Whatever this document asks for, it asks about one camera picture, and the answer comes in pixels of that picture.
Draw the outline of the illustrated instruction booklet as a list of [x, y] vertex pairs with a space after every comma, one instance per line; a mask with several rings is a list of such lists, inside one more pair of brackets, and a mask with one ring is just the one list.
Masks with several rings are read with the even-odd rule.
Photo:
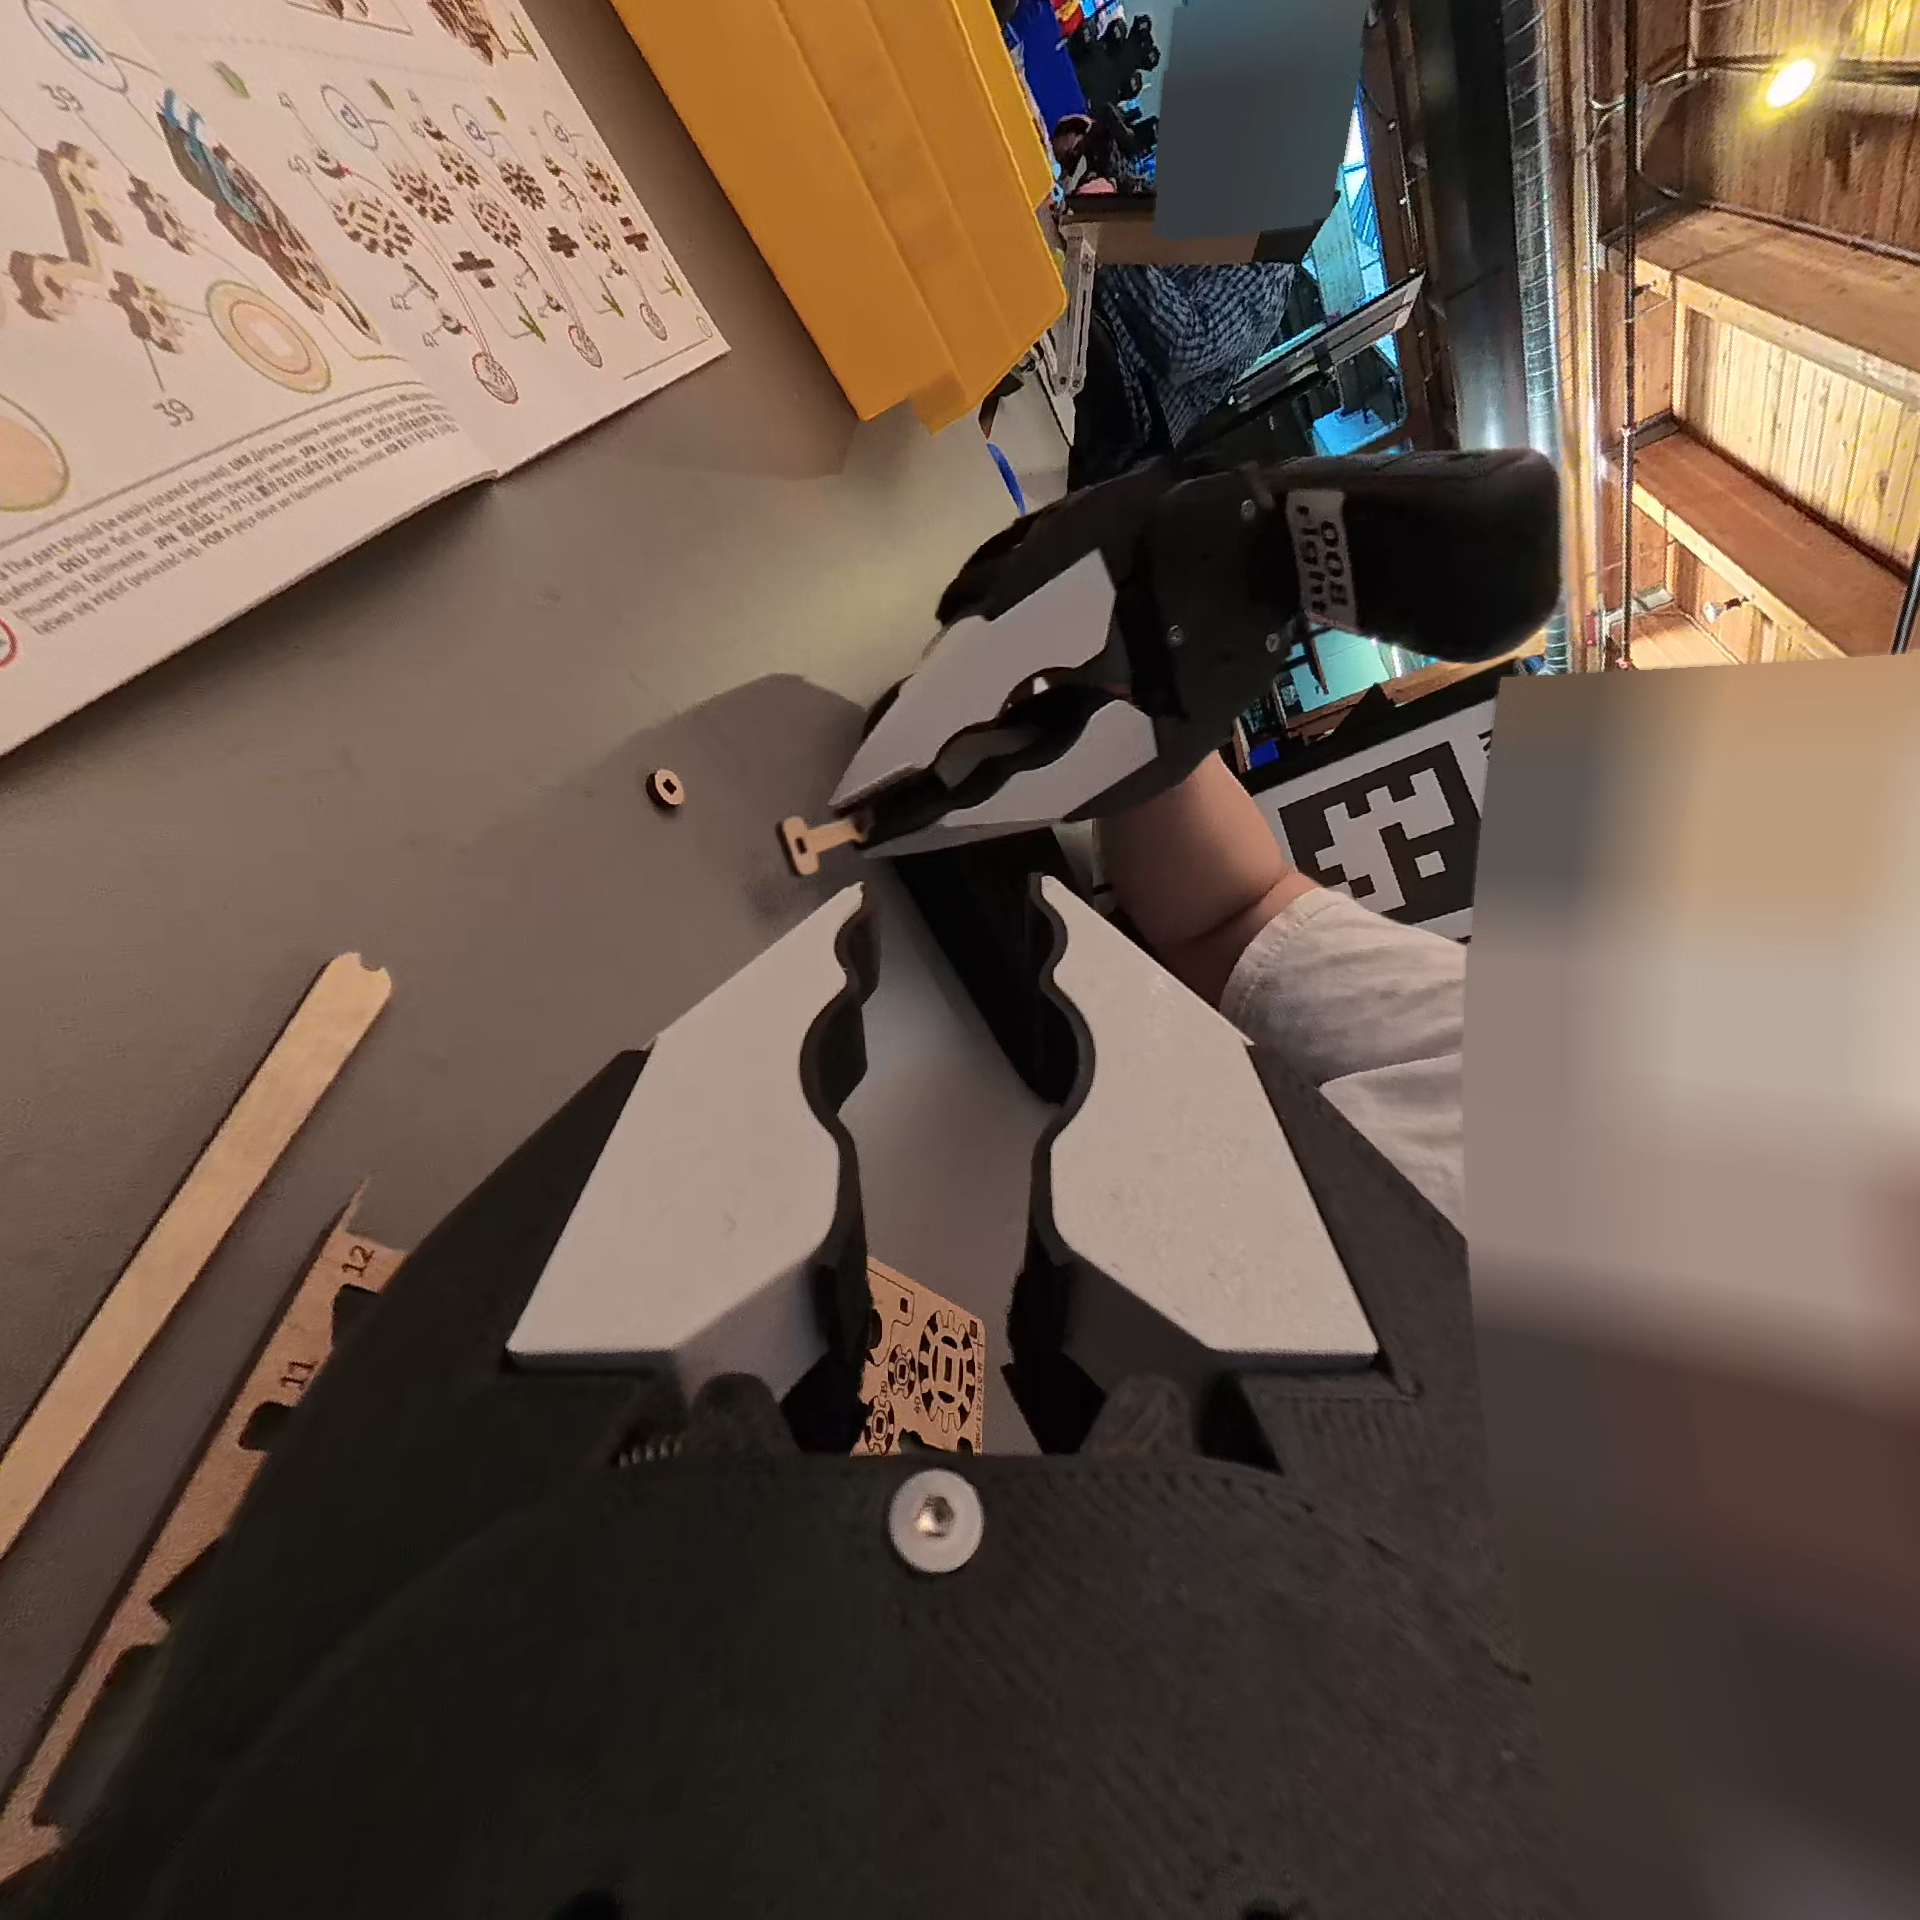
[[725, 352], [529, 2], [5, 2], [5, 750]]

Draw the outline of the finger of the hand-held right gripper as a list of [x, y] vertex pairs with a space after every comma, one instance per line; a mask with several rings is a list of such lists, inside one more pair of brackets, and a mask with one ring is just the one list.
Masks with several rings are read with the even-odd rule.
[[1106, 697], [1084, 714], [1063, 705], [1047, 725], [1020, 722], [1013, 747], [983, 750], [948, 784], [941, 755], [983, 738], [983, 725], [958, 730], [897, 697], [860, 744], [860, 848], [900, 857], [1082, 818], [1158, 755], [1149, 714]]
[[[897, 685], [911, 713], [929, 713], [951, 727], [985, 730], [1003, 725], [1013, 692], [1047, 678], [1051, 692], [1100, 694], [1091, 682], [1072, 682], [1072, 669], [1091, 666], [1112, 636], [1116, 588], [1099, 550], [1079, 557], [1037, 595], [1001, 616], [965, 616], [951, 622], [916, 677]], [[941, 777], [958, 784], [983, 744], [948, 747]], [[831, 797], [832, 814], [860, 811], [860, 750]]]

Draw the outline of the metal air duct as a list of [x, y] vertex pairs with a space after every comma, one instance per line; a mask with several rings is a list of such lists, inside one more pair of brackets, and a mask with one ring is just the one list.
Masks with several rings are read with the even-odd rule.
[[1562, 482], [1564, 591], [1546, 629], [1547, 672], [1593, 666], [1602, 622], [1593, 449], [1593, 272], [1586, 243], [1586, 5], [1503, 2], [1503, 70], [1528, 440]]

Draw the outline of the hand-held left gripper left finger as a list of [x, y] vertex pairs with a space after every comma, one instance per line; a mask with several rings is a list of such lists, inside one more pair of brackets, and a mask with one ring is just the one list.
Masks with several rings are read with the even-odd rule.
[[506, 1355], [649, 1370], [684, 1402], [759, 1379], [801, 1445], [851, 1445], [870, 1332], [860, 1086], [879, 924], [831, 893], [642, 1053]]

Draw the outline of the pointed wooden stick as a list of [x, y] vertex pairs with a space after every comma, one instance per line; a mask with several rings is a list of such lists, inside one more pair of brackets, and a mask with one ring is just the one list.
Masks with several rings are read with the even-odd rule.
[[210, 1133], [127, 1265], [62, 1355], [5, 1449], [5, 1553], [127, 1387], [191, 1285], [220, 1255], [272, 1170], [309, 1122], [392, 998], [392, 974], [336, 954]]

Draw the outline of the laser-cut wooden parts sheet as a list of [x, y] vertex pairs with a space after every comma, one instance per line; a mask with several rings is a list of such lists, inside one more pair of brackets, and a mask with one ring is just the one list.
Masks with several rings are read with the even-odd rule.
[[274, 1330], [245, 1368], [229, 1407], [215, 1416], [199, 1460], [183, 1476], [153, 1542], [136, 1553], [127, 1582], [62, 1685], [29, 1756], [13, 1771], [5, 1789], [5, 1885], [16, 1885], [54, 1859], [79, 1823], [75, 1814], [44, 1811], [44, 1800], [71, 1761], [88, 1717], [108, 1695], [108, 1680], [127, 1676], [132, 1656], [153, 1651], [170, 1632], [159, 1609], [168, 1589], [220, 1545], [260, 1472], [268, 1454], [245, 1444], [253, 1416], [300, 1403], [330, 1351], [344, 1341], [333, 1325], [339, 1292], [375, 1300], [404, 1261], [403, 1250], [358, 1226], [355, 1208], [363, 1196], [365, 1184], [355, 1184], [346, 1208], [330, 1221]]

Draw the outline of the yellow plastic bin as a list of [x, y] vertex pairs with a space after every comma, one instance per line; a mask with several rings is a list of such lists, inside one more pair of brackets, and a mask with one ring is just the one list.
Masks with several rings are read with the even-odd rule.
[[994, 2], [613, 2], [862, 422], [973, 417], [1068, 290]]

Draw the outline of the person's right forearm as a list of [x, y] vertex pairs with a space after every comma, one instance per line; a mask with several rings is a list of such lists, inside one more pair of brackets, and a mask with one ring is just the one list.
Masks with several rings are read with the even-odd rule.
[[1317, 892], [1220, 755], [1099, 818], [1099, 862], [1144, 945], [1212, 1004], [1251, 940]]

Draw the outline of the printed marker tag screen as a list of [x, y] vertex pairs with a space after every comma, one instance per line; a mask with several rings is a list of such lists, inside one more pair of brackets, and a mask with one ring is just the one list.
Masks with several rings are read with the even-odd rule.
[[1362, 908], [1468, 944], [1497, 701], [1256, 790], [1285, 857]]

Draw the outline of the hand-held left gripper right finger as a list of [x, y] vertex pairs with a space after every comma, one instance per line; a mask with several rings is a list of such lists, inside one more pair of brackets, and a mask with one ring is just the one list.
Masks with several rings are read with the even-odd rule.
[[1084, 1445], [1130, 1381], [1170, 1381], [1241, 1445], [1244, 1379], [1362, 1379], [1379, 1332], [1249, 1038], [1068, 882], [1030, 882], [1059, 1109], [1033, 1161], [1025, 1428]]

